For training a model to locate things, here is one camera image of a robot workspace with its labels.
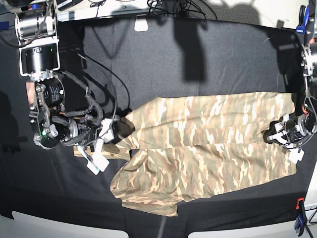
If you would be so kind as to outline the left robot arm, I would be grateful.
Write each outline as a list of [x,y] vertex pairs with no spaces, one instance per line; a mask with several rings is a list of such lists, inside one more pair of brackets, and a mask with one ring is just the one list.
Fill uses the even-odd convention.
[[264,133],[264,141],[277,143],[286,149],[301,149],[317,133],[317,110],[313,101],[317,100],[317,4],[313,11],[309,6],[301,6],[299,25],[296,32],[304,35],[301,45],[301,68],[304,80],[304,101],[302,114],[290,116],[285,114],[274,121]]

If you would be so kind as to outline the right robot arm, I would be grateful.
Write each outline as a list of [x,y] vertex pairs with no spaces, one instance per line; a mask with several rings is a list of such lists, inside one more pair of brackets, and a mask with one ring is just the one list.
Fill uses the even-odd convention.
[[[88,147],[131,134],[132,124],[116,111],[106,118],[89,86],[74,74],[61,70],[54,2],[12,0],[9,5],[15,14],[20,74],[29,77],[26,88],[34,143],[46,150],[59,144]],[[66,92],[59,75],[84,90],[87,108],[65,109]]]

